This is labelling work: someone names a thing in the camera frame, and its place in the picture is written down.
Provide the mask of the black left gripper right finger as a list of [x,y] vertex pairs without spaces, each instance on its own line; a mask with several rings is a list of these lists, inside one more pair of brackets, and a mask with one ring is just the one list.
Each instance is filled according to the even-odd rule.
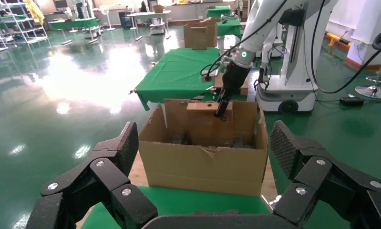
[[273,214],[302,228],[318,202],[330,205],[352,229],[381,229],[381,180],[334,158],[319,142],[276,121],[270,148],[291,181]]

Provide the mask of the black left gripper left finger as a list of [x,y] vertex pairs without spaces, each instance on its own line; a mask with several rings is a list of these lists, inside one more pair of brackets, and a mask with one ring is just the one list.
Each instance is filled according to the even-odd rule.
[[157,208],[129,179],[138,148],[137,125],[128,122],[119,136],[99,142],[81,164],[42,186],[26,227],[74,229],[101,203],[120,228],[142,228]]

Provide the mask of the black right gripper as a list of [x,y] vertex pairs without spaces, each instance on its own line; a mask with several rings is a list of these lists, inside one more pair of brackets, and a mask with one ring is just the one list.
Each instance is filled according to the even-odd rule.
[[250,69],[238,66],[233,61],[228,63],[222,76],[223,86],[218,95],[218,108],[214,113],[214,117],[221,118],[224,115],[232,95],[240,90]]

